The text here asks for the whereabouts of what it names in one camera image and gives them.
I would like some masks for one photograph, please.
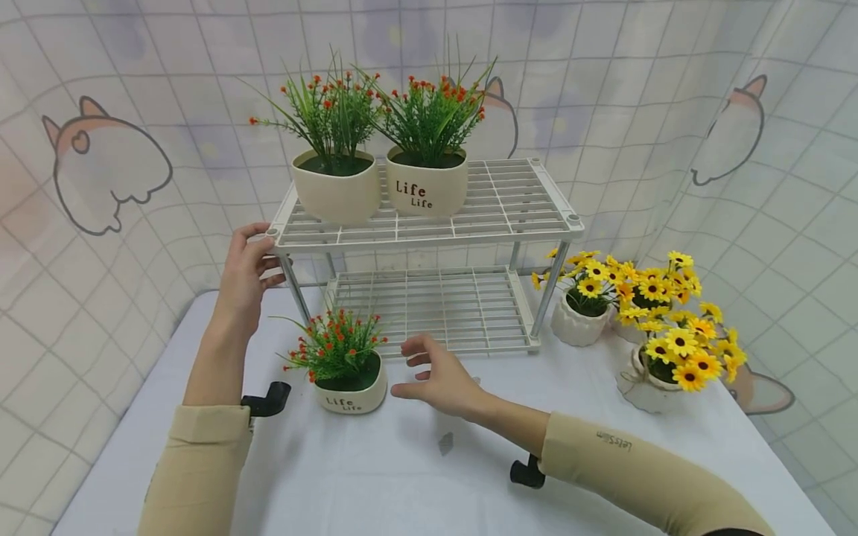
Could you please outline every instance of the black bracket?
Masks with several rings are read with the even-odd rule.
[[[241,397],[241,405],[248,406],[251,409],[251,418],[271,417],[283,411],[283,408],[286,407],[286,400],[289,398],[289,393],[291,392],[292,386],[288,383],[271,382],[269,392],[265,395],[265,398],[246,394]]]
[[[526,485],[535,490],[545,485],[545,475],[539,470],[539,460],[534,455],[528,458],[528,465],[515,460],[510,467],[510,480],[513,484]]]

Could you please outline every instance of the person's left hand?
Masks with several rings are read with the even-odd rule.
[[[248,242],[248,239],[264,233],[268,228],[268,223],[259,222],[241,227],[233,233],[227,264],[221,277],[221,292],[214,307],[213,320],[225,322],[247,339],[259,327],[263,292],[286,280],[284,274],[260,279],[267,270],[280,267],[277,257],[265,256],[274,247],[274,239],[264,237],[254,242]]]

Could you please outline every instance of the grid patterned backdrop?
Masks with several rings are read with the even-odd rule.
[[[478,70],[498,57],[471,157],[541,158],[582,215],[582,248],[642,262],[693,254],[704,296],[765,375],[758,391],[795,394],[751,419],[838,536],[858,534],[856,27],[858,3],[823,0],[0,0],[0,536],[51,531],[185,308],[217,288],[231,231],[271,218],[289,188],[304,145],[247,124],[274,113],[239,77],[276,96],[285,69],[324,69],[330,43],[402,88],[435,76],[455,35]],[[734,90],[760,75],[762,91]],[[148,133],[172,165],[101,236],[69,220],[100,207],[60,199],[43,121],[81,116],[82,96]],[[748,112],[755,102],[764,120]],[[727,138],[762,134],[735,149],[750,154],[743,166],[697,186],[689,169],[719,150],[725,124],[745,125]],[[96,176],[131,174],[92,149]],[[524,264],[544,265],[551,247],[529,245]],[[297,258],[296,270],[307,283],[329,276],[324,259]]]

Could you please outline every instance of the white metal shelf rack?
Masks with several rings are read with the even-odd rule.
[[[292,294],[305,322],[304,296],[289,253],[325,253],[331,273],[325,293],[329,303],[372,310],[386,320],[391,340],[429,332],[459,353],[533,350],[551,299],[545,292],[531,315],[517,276],[521,242],[558,240],[558,254],[548,277],[556,284],[569,242],[583,233],[581,219],[560,193],[539,159],[476,160],[468,163],[468,198],[451,218],[433,220],[397,213],[387,197],[384,164],[382,204],[365,224],[338,226],[304,211],[294,187],[268,229],[275,239]],[[509,265],[474,268],[389,270],[337,273],[331,253],[467,244],[513,243]],[[383,356],[398,348],[379,348]]]

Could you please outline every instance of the hand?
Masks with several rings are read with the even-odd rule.
[[[259,327],[263,292],[286,280],[283,274],[260,279],[266,270],[280,267],[277,257],[265,257],[265,253],[274,247],[274,239],[265,237],[256,242],[248,242],[248,239],[268,228],[268,223],[260,222],[241,227],[233,233],[221,277],[221,293],[214,307],[213,323],[215,319],[224,322],[227,328],[238,330],[247,339]]]
[[[409,367],[430,364],[432,368],[414,375],[420,383],[398,383],[390,388],[396,398],[422,400],[442,413],[467,420],[474,420],[492,398],[477,385],[459,358],[428,334],[403,342],[402,355],[413,356],[406,362]]]

